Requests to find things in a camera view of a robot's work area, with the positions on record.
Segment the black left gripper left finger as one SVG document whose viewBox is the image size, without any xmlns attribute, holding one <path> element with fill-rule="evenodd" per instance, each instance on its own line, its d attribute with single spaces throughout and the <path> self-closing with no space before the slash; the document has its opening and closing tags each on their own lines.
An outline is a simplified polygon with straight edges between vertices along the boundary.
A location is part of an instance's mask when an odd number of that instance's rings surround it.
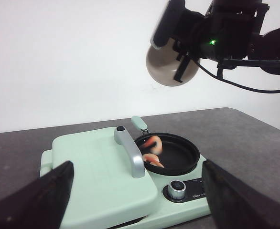
<svg viewBox="0 0 280 229">
<path fill-rule="evenodd" d="M 0 229 L 58 229 L 70 199 L 74 165 L 66 161 L 0 200 Z"/>
</svg>

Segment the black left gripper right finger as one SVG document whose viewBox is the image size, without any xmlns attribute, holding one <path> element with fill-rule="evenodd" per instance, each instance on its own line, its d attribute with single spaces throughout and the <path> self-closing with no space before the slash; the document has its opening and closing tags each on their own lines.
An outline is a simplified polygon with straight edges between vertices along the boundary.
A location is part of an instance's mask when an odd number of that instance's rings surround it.
<svg viewBox="0 0 280 229">
<path fill-rule="evenodd" d="M 206 199 L 219 229 L 280 229 L 280 203 L 206 160 L 202 166 Z"/>
</svg>

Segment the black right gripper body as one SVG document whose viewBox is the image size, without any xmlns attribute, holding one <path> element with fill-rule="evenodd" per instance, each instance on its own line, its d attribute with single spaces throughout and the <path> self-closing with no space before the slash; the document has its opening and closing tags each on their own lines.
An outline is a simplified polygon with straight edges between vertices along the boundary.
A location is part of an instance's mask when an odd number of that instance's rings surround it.
<svg viewBox="0 0 280 229">
<path fill-rule="evenodd" d="M 214 61 L 243 59 L 268 10 L 260 0 L 214 0 L 206 14 L 184 9 L 174 30 L 173 50 Z"/>
</svg>

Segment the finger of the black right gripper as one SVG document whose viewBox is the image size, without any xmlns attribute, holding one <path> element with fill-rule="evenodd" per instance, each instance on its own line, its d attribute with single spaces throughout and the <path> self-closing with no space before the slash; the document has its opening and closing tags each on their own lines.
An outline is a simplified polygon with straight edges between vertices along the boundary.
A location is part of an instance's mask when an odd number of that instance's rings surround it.
<svg viewBox="0 0 280 229">
<path fill-rule="evenodd" d="M 176 60 L 179 61 L 180 64 L 176 70 L 176 73 L 175 73 L 173 79 L 179 83 L 182 83 L 183 74 L 184 74 L 188 64 L 190 63 L 191 58 L 188 54 L 179 53 L 178 56 L 176 57 Z"/>
</svg>

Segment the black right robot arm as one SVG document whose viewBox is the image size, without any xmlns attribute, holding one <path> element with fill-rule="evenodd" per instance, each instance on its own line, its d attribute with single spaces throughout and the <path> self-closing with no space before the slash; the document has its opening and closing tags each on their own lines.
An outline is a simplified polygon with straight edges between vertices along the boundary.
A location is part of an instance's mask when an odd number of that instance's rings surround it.
<svg viewBox="0 0 280 229">
<path fill-rule="evenodd" d="M 217 62 L 215 78 L 238 66 L 259 67 L 280 75 L 280 28 L 260 34 L 269 5 L 260 0 L 214 0 L 205 15 L 178 3 L 180 15 L 171 37 L 174 50 L 184 57 Z"/>
</svg>

